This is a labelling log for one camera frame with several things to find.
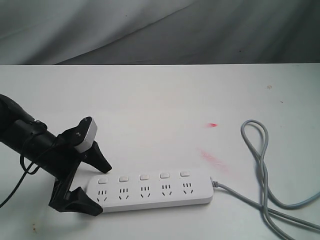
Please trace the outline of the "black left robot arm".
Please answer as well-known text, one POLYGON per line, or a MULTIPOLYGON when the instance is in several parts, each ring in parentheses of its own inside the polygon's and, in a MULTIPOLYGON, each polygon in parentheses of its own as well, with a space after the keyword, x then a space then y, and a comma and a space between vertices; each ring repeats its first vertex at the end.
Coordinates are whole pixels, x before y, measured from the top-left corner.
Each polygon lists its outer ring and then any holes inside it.
POLYGON ((45 123, 34 119, 18 103, 0 96, 1 143, 19 153, 24 177, 34 175, 40 168, 54 176, 48 205, 60 213, 97 216, 103 211, 81 187, 70 190, 80 163, 104 174, 112 169, 95 141, 97 131, 97 124, 88 116, 77 126, 53 135, 45 123))

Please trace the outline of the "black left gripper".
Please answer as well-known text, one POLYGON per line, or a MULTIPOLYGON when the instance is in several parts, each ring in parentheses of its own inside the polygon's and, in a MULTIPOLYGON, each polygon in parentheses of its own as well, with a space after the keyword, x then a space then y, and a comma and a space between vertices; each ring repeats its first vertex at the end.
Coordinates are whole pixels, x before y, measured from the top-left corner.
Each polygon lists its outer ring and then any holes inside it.
POLYGON ((93 141, 88 150, 79 153, 71 142, 73 133, 63 132, 49 138, 47 171, 55 177, 49 206, 61 213, 75 212, 98 216, 103 212, 102 207, 88 197, 81 187, 71 191, 71 183, 81 161, 102 173, 112 170, 112 166, 96 141, 93 141))

